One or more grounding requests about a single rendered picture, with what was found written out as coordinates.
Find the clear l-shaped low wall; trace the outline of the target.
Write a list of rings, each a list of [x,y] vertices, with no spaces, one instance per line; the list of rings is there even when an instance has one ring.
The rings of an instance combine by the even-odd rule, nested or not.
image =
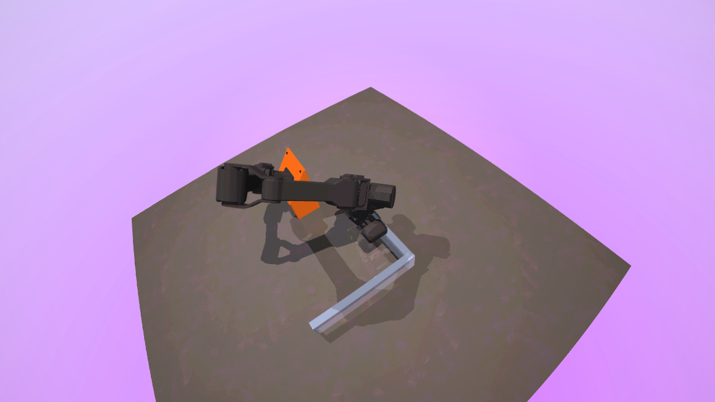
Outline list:
[[[393,253],[395,255],[397,255],[398,258],[403,257],[403,254],[400,252],[400,250],[396,248],[396,246],[391,242],[390,239],[388,239],[386,237],[386,235],[383,235],[383,237],[381,237],[381,239],[388,245],[389,249],[391,249],[391,251],[393,251]],[[383,280],[377,286],[374,286],[372,289],[370,289],[365,295],[361,296],[359,299],[352,302],[348,307],[344,308],[342,311],[338,312],[336,315],[333,315],[333,317],[328,319],[326,322],[322,323],[322,325],[315,328],[315,330],[318,331],[319,333],[322,333],[324,330],[327,330],[327,328],[331,327],[333,324],[338,322],[338,320],[347,316],[347,314],[352,312],[357,307],[361,306],[361,304],[366,302],[368,299],[372,298],[372,296],[374,296],[379,291],[384,289],[387,285],[389,285],[390,283],[395,281],[396,278],[403,275],[404,272],[408,271],[409,268],[411,268],[413,266],[414,266],[414,258],[411,259],[408,263],[404,264],[403,267],[401,267],[399,270],[397,270],[396,272],[392,273],[390,276],[385,278],[385,280]]]

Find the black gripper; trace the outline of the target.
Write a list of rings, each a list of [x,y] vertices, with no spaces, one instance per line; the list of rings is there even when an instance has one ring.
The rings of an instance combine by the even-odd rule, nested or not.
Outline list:
[[[374,243],[388,232],[387,227],[380,219],[369,216],[369,205],[367,209],[346,209],[344,213],[350,221],[356,224],[356,228],[364,235],[368,243]]]

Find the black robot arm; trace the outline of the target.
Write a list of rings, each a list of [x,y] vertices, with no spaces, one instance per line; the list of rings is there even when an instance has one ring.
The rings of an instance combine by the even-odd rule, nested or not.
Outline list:
[[[218,167],[216,202],[230,208],[252,208],[256,204],[279,204],[280,201],[325,202],[338,209],[393,208],[396,186],[370,183],[364,175],[340,175],[325,181],[294,180],[287,167],[274,170],[271,164],[229,164]],[[247,193],[261,194],[250,204]]]

